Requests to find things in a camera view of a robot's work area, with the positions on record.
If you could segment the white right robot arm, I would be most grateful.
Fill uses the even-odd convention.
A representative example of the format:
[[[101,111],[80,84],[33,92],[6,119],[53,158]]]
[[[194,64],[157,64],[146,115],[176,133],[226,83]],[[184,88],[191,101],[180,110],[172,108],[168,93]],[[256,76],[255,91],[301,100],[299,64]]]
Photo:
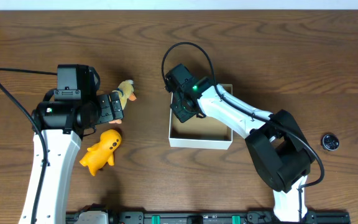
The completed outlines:
[[[168,78],[170,105],[181,123],[196,116],[214,118],[244,138],[260,178],[273,190],[274,215],[281,222],[302,222],[308,212],[304,189],[319,161],[294,117],[281,110],[259,110],[237,99],[209,78]]]

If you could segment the black round disc toy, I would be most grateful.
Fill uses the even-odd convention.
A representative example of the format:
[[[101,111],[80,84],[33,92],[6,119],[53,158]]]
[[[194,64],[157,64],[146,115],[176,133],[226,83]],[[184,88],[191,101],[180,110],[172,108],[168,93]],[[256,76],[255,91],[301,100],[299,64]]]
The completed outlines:
[[[334,134],[329,133],[322,137],[321,145],[326,151],[336,151],[340,146],[340,142]]]

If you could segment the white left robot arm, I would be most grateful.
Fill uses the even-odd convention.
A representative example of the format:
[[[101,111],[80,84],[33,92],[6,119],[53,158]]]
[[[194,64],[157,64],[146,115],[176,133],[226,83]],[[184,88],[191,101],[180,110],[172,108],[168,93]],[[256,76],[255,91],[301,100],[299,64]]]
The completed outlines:
[[[122,119],[118,91],[97,95],[52,89],[29,119],[34,134],[34,161],[20,223],[65,223],[70,179],[84,131]]]

